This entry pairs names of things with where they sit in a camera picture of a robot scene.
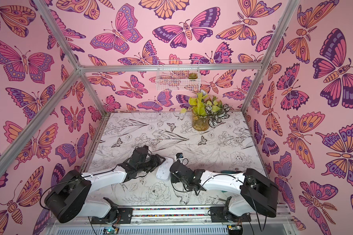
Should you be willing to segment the white digital alarm clock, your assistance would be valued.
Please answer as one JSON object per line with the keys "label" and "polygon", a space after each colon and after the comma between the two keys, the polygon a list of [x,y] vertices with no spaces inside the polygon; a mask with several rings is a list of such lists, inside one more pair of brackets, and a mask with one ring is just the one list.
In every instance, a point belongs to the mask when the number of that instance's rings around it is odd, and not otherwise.
{"label": "white digital alarm clock", "polygon": [[169,181],[171,177],[170,167],[173,163],[172,158],[165,158],[165,161],[157,168],[156,178],[161,181]]}

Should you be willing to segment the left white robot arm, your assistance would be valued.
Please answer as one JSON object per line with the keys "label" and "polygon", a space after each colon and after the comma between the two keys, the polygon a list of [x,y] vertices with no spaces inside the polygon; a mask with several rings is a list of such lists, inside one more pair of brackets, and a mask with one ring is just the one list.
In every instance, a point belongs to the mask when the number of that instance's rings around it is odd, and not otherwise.
{"label": "left white robot arm", "polygon": [[91,198],[91,193],[137,179],[139,173],[153,172],[165,161],[166,158],[152,154],[148,146],[143,146],[136,147],[128,159],[111,169],[84,173],[71,170],[51,187],[44,199],[45,207],[60,223],[67,223],[76,217],[95,218],[103,223],[117,222],[118,205],[108,197],[95,200]]}

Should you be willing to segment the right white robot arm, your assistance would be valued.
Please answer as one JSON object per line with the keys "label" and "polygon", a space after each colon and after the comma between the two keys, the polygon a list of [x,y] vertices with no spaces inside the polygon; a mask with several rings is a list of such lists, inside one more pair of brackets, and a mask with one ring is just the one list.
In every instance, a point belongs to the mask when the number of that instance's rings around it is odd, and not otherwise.
{"label": "right white robot arm", "polygon": [[245,172],[216,173],[204,169],[191,170],[181,162],[170,167],[172,183],[182,183],[196,196],[201,192],[233,193],[225,200],[224,213],[233,220],[248,212],[274,218],[277,215],[278,186],[255,169]]}

